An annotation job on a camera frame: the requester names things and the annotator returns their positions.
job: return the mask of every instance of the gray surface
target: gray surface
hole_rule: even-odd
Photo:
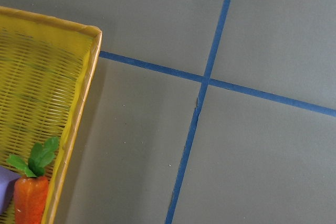
[[[335,223],[335,124],[210,87],[173,223]]]
[[[336,0],[232,0],[212,78],[336,108]]]
[[[103,30],[102,50],[203,74],[223,0],[0,0]]]
[[[163,223],[198,89],[99,59],[55,224]]]

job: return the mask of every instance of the toy carrot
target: toy carrot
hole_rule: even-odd
[[[10,155],[7,162],[25,175],[14,185],[16,224],[40,224],[46,205],[49,181],[44,167],[55,158],[58,137],[51,137],[42,146],[36,143],[31,149],[28,165],[18,156]]]

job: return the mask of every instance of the purple object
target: purple object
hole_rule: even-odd
[[[0,166],[0,215],[6,211],[13,196],[14,184],[21,176]]]

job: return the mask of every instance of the painter's tape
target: painter's tape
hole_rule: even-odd
[[[185,147],[184,147],[184,150],[183,150],[183,153],[182,153],[180,166],[179,166],[178,171],[177,171],[177,177],[176,177],[176,181],[175,181],[175,185],[174,185],[174,189],[173,189],[172,200],[171,200],[170,206],[168,208],[165,224],[171,224],[173,222],[175,209],[176,209],[176,205],[177,205],[177,200],[179,199],[184,174],[185,174],[185,171],[186,171],[190,151],[191,151],[193,141],[194,141],[194,137],[195,137],[195,133],[196,133],[199,114],[201,113],[204,98],[205,98],[205,94],[206,94],[206,90],[207,90],[207,87],[209,85],[211,72],[212,72],[213,65],[214,65],[215,58],[216,58],[216,54],[217,54],[217,51],[218,51],[218,46],[219,46],[219,43],[221,41],[222,32],[223,32],[223,28],[224,28],[224,25],[225,25],[225,20],[226,20],[226,16],[227,16],[227,13],[228,13],[230,2],[231,2],[231,0],[224,0],[223,5],[222,5],[221,14],[220,14],[219,19],[218,19],[214,39],[213,39],[213,42],[212,42],[212,46],[211,46],[211,49],[210,49],[208,61],[207,61],[206,68],[205,68],[205,71],[204,71],[204,75],[203,75],[203,78],[202,78],[201,88],[199,89],[200,91],[199,91],[198,97],[197,97],[197,106],[194,110],[194,114],[193,114],[193,117],[192,117],[192,120],[191,120],[191,123],[190,123],[190,128],[189,128],[187,140],[186,140]]]
[[[203,78],[202,76],[199,76],[197,74],[188,73],[188,72],[180,71],[177,69],[168,68],[168,67],[156,65],[153,63],[145,62],[142,60],[136,60],[136,59],[132,59],[132,58],[125,57],[125,56],[112,54],[110,52],[100,51],[99,56],[102,58],[118,61],[121,63],[126,63],[126,64],[137,66],[140,68],[154,70],[160,73],[170,74],[172,76],[177,76],[177,77],[181,77],[181,78],[192,80],[192,81],[202,82],[202,78]]]
[[[298,108],[305,109],[305,110],[318,112],[318,113],[321,113],[321,114],[336,116],[336,110],[331,109],[331,108],[327,108],[327,107],[319,106],[319,105],[316,105],[316,104],[291,99],[291,98],[288,98],[288,97],[283,97],[283,96],[277,95],[277,94],[267,93],[267,92],[263,92],[263,91],[260,91],[260,90],[239,86],[239,85],[228,83],[228,82],[225,82],[225,81],[218,81],[218,80],[210,79],[209,85],[216,86],[216,87],[223,88],[223,89],[236,91],[236,92],[243,93],[243,94],[252,95],[254,97],[259,97],[259,98],[263,98],[263,99],[274,101],[274,102],[283,103],[283,104],[286,104],[286,105],[298,107]]]

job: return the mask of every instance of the yellow basket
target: yellow basket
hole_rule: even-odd
[[[0,7],[0,165],[60,136],[42,223],[53,223],[102,32],[55,17]],[[15,223],[14,204],[0,223]]]

